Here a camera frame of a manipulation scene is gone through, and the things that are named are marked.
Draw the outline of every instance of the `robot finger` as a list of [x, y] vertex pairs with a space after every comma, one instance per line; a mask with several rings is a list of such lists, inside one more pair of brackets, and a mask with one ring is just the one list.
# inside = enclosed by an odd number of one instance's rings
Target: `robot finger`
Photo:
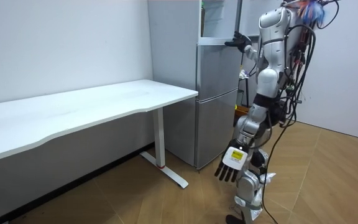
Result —
[[229, 181], [230, 180], [230, 177], [231, 177], [231, 174], [233, 173], [233, 168], [229, 168], [229, 170], [227, 171], [227, 174], [226, 174], [226, 178], [224, 179], [224, 181]]
[[236, 181], [236, 177], [237, 177], [237, 174], [238, 174], [238, 173], [239, 173], [238, 170], [235, 170], [235, 171], [233, 172], [233, 176], [231, 177], [231, 182], [234, 183], [234, 181]]
[[220, 163], [219, 163], [219, 165], [218, 165], [218, 168], [216, 169], [216, 171], [215, 171], [215, 177], [217, 177], [220, 173], [221, 173], [221, 170], [222, 170], [222, 168], [223, 168], [223, 161], [221, 161]]
[[227, 172], [228, 168], [229, 167], [226, 165], [223, 166], [223, 170], [222, 170], [221, 176], [219, 177], [219, 180], [223, 180], [224, 176], [226, 176], [226, 172]]

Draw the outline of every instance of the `desk leg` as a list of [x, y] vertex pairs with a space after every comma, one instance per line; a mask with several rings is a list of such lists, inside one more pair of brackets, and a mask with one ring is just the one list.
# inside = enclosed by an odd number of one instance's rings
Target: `desk leg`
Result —
[[154, 141], [155, 141], [155, 155], [156, 158], [147, 152], [142, 152], [141, 155], [158, 167], [162, 172], [167, 174], [180, 187], [185, 188], [189, 183], [181, 178], [174, 171], [165, 166], [165, 145], [164, 145], [164, 122], [162, 108], [153, 110], [154, 120]]

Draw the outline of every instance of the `desk top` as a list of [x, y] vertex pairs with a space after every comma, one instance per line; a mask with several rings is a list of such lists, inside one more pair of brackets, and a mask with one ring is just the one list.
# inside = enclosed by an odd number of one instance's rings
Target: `desk top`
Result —
[[0, 103], [0, 159], [53, 138], [197, 94], [177, 86], [138, 80]]

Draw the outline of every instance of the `floor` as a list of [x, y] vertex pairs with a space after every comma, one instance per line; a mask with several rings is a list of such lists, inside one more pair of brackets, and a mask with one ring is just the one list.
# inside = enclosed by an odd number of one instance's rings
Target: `floor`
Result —
[[[225, 224], [227, 214], [236, 214], [236, 190], [214, 177], [219, 161], [197, 172], [168, 153], [168, 166], [189, 182], [182, 190], [137, 156], [11, 223]], [[277, 176], [266, 206], [279, 224], [358, 223], [358, 138], [296, 123], [269, 171]], [[263, 212], [255, 223], [273, 222]]]

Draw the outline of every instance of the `white desk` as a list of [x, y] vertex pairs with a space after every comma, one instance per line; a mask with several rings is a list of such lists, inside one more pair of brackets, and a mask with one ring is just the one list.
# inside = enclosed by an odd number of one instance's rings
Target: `white desk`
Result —
[[153, 111], [157, 159], [146, 152], [142, 156], [185, 188], [188, 183], [165, 167], [162, 107], [197, 94], [193, 90], [138, 80], [0, 103], [0, 159], [75, 131]]

